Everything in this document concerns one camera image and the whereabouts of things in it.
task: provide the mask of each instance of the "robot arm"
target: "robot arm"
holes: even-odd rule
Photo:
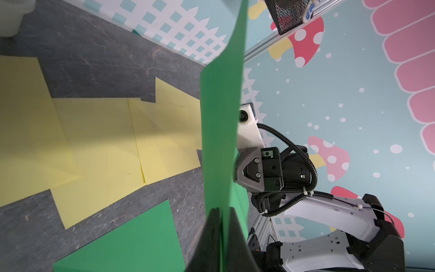
[[[238,133],[240,156],[234,181],[253,193],[251,201],[261,213],[255,225],[257,231],[251,233],[248,245],[263,271],[305,272],[337,267],[371,272],[405,271],[403,240],[394,224],[385,221],[383,207],[375,196],[348,199],[318,193],[324,196],[318,197],[315,191],[308,191],[306,188],[313,187],[312,168],[289,149],[280,154],[278,148],[264,148],[248,104],[241,107]],[[303,152],[308,157],[306,148],[294,149],[298,148],[298,154]],[[281,212],[337,230],[301,242],[269,244],[270,236],[277,237],[269,218]]]

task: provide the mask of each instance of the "green sheet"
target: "green sheet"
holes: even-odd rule
[[[248,1],[242,1],[225,50],[201,72],[202,160],[206,213],[222,212],[223,254],[228,240],[229,207],[236,208],[247,235],[246,190],[233,182],[234,149],[241,103]]]
[[[53,265],[54,272],[181,272],[184,268],[169,200]]]

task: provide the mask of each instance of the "floor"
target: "floor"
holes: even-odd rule
[[[154,78],[199,98],[202,65],[59,0],[38,0],[0,54],[38,57],[52,97],[141,97]],[[64,229],[50,191],[0,208],[1,271],[52,271],[52,264],[169,199],[184,261],[203,223],[202,169],[145,186]]]

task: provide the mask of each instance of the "mushroom illustration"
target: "mushroom illustration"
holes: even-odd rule
[[[271,29],[276,30],[274,22],[272,22]],[[269,48],[269,54],[276,61],[280,61],[282,54],[294,47],[294,63],[298,68],[304,67],[317,52],[324,31],[325,25],[323,19],[320,17],[290,35],[288,39],[284,39]]]
[[[315,136],[308,138],[308,145],[317,153],[317,156],[309,156],[311,161],[316,161],[318,167],[321,167],[323,161],[329,181],[337,181],[346,173],[350,164],[349,153],[346,150]]]
[[[359,195],[344,189],[343,187],[340,186],[335,186],[334,188],[331,189],[331,194],[336,195],[336,196],[341,196],[344,198],[362,198]],[[392,215],[389,212],[385,212],[386,214],[388,214],[389,216],[391,216],[391,218],[394,220],[394,225],[397,229],[397,231],[399,232],[400,236],[402,238],[405,238],[405,227],[403,226],[402,221],[400,221],[400,219],[398,219],[397,217],[395,217],[394,215]],[[388,216],[385,216],[385,221],[391,222],[390,218]]]

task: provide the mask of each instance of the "yellow paper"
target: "yellow paper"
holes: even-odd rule
[[[156,77],[156,104],[186,107],[194,131],[193,146],[202,150],[201,105],[199,99],[182,92]]]
[[[156,111],[156,104],[129,102],[145,184],[200,167],[196,149],[181,147],[148,117],[150,111]]]
[[[169,136],[177,145],[196,150],[196,135],[186,107],[153,104],[149,107],[141,107],[141,110],[161,133]]]
[[[0,56],[0,206],[77,178],[38,60]]]
[[[128,99],[53,101],[82,174],[51,189],[60,218],[69,228],[145,183]]]

